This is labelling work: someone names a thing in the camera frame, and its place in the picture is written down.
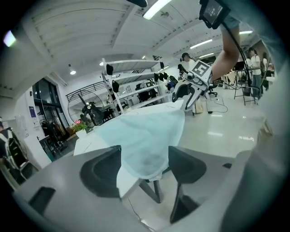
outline ceiling beam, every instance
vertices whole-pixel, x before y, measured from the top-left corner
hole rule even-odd
[[[169,42],[170,40],[172,40],[173,38],[175,38],[176,36],[179,36],[181,33],[183,33],[184,31],[191,29],[192,27],[194,27],[195,25],[198,25],[202,23],[202,21],[196,19],[195,21],[191,21],[188,24],[183,25],[182,27],[178,28],[176,31],[172,32],[171,34],[169,34],[168,36],[166,36],[163,40],[161,40],[159,43],[157,43],[154,47],[153,50],[156,51],[157,49],[159,49],[161,46],[163,46],[164,44],[166,44],[167,42]]]
[[[213,39],[213,41],[215,41],[215,40],[219,40],[221,38],[222,38],[222,35],[217,35],[217,36],[213,37],[212,39]],[[173,53],[173,56],[176,57],[176,56],[181,55],[182,53],[185,53],[185,52],[191,50],[190,47],[191,47],[191,45],[179,50],[178,52]]]
[[[31,16],[29,14],[27,14],[23,20],[21,21],[23,29],[25,31],[25,33],[27,34],[28,38],[30,39],[30,41],[33,43],[33,45],[35,46],[35,48],[38,50],[38,52],[42,55],[42,57],[47,61],[47,62],[51,62],[52,61],[52,57],[49,54],[47,48],[45,47],[43,41],[41,40],[35,25],[31,19]]]
[[[141,59],[144,54],[146,54],[146,59],[153,59],[152,55],[162,56],[163,58],[172,57],[172,54],[164,51],[154,52],[152,48],[146,46],[140,46],[139,44],[122,44],[122,46],[117,46],[112,49],[110,44],[106,45],[94,45],[94,44],[84,44],[84,46],[72,48],[70,50],[63,51],[54,55],[54,65],[58,63],[67,62],[67,60],[73,60],[79,57],[96,55],[98,57],[103,57],[106,55],[115,54],[134,54],[136,59]]]
[[[132,5],[130,5],[130,7],[126,11],[125,15],[123,16],[123,18],[122,18],[122,20],[117,28],[115,36],[113,38],[112,48],[114,48],[115,45],[118,43],[118,40],[120,39],[120,35],[123,33],[126,25],[130,21],[130,19],[134,16],[137,9],[138,9],[138,6],[135,4],[132,4]]]

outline person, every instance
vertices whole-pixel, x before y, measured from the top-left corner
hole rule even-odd
[[[240,44],[240,22],[248,24],[261,38],[267,50],[273,58],[276,71],[280,71],[283,64],[288,61],[287,49],[277,36],[271,23],[265,17],[252,0],[221,0],[229,9],[224,24],[230,29],[235,40]],[[239,59],[239,50],[223,25],[220,25],[222,32],[222,51],[213,63],[213,80],[227,74]]]
[[[252,67],[252,61],[251,61],[250,55],[247,55],[247,57],[246,57],[246,63],[247,63],[247,65],[248,65],[249,68]]]
[[[261,64],[260,57],[254,48],[249,48],[249,53],[251,57],[252,67],[256,68],[253,70],[252,86],[260,88],[261,86]],[[253,97],[260,98],[261,91],[258,89],[253,89]]]
[[[177,68],[179,69],[179,78],[178,78],[178,80],[179,81],[183,80],[188,72],[185,70],[185,68],[182,66],[182,64],[179,64]]]
[[[263,52],[263,63],[264,63],[264,67],[265,67],[265,78],[266,77],[271,77],[271,67],[268,64],[268,57],[267,57],[267,53]],[[267,80],[263,81],[263,86],[266,88],[266,91],[269,89],[269,82]]]
[[[192,57],[190,57],[188,53],[183,53],[182,59],[180,59],[180,61],[185,61],[182,67],[184,68],[184,71],[186,73],[188,73],[188,71],[191,71],[195,65],[195,60]],[[192,110],[195,114],[203,112],[203,105],[200,98],[192,106]]]
[[[192,68],[195,65],[195,60],[188,54],[188,53],[183,53],[182,54],[182,59],[180,59],[180,62],[183,62],[182,66],[184,67],[185,70],[192,70]]]
[[[246,63],[247,63],[248,68],[252,68],[253,64],[252,64],[251,57],[249,54],[247,54]],[[250,79],[252,79],[253,72],[249,71],[249,74],[250,74]]]

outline glossy white floor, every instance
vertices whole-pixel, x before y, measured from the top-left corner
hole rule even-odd
[[[202,114],[193,116],[191,112],[186,113],[179,146],[213,155],[235,157],[240,151],[250,150],[256,144],[257,133],[264,116],[253,101],[246,102],[244,106],[243,97],[234,100],[234,90],[223,90],[221,87],[214,90],[218,92],[218,96],[211,95],[212,101],[208,101],[208,110],[227,110],[226,107],[215,104],[214,101],[218,99],[216,102],[224,102],[228,111],[208,114],[205,99],[202,98]],[[154,230],[170,226],[169,217],[177,190],[177,182],[171,172],[166,173],[160,180],[160,187],[163,194],[161,204],[155,203],[140,188],[129,197],[142,222]],[[134,214],[130,203],[128,200],[124,201],[124,205]]]

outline desk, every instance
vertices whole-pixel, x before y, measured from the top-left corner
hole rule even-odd
[[[152,113],[161,113],[169,112],[181,109],[183,100],[173,102],[167,102],[163,104],[158,104],[154,106],[148,106],[145,108],[138,108],[132,110],[124,115],[146,115]],[[97,134],[96,131],[91,131],[85,137],[80,138],[76,142],[75,150],[73,155],[80,155],[89,151],[94,151],[102,148],[107,148],[109,145]],[[158,189],[158,181],[155,183],[155,189]],[[155,201],[158,201],[156,195],[153,194],[153,191],[147,188],[147,185],[144,180],[132,176],[128,171],[121,166],[118,175],[117,175],[117,188],[119,189],[120,197],[126,198],[130,193],[137,187],[141,185],[141,188]]]
[[[276,78],[275,77],[266,77],[266,80],[269,82],[274,82],[274,81],[276,81]]]

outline ceiling light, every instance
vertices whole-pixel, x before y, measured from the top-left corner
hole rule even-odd
[[[71,71],[71,72],[70,72],[71,75],[74,75],[74,74],[77,73],[75,70],[73,70],[73,68],[72,68],[72,66],[71,66],[70,63],[68,64],[68,66],[69,66],[69,70]]]
[[[240,34],[251,34],[253,31],[240,31]]]
[[[209,40],[207,40],[207,41],[203,41],[203,42],[201,42],[201,43],[198,43],[198,44],[196,44],[196,45],[190,47],[190,49],[196,48],[196,47],[198,47],[198,46],[200,46],[200,45],[203,45],[203,44],[207,44],[207,43],[209,43],[209,42],[212,42],[212,39],[209,39]]]
[[[209,135],[222,136],[221,133],[215,133],[215,132],[211,132],[211,131],[209,131],[208,134],[209,134]]]
[[[3,42],[6,44],[7,47],[10,47],[14,42],[16,41],[14,35],[12,34],[11,31],[7,32]]]
[[[199,58],[203,58],[203,57],[211,56],[211,55],[214,55],[214,53],[206,54],[206,55],[200,56]]]
[[[164,7],[170,1],[171,0],[158,0],[154,3],[153,6],[149,8],[149,10],[146,11],[146,13],[143,15],[143,18],[151,19],[159,10],[162,9],[162,7]]]
[[[255,139],[253,137],[245,137],[245,136],[239,136],[239,139],[242,139],[242,140],[252,140],[253,142],[255,142]]]

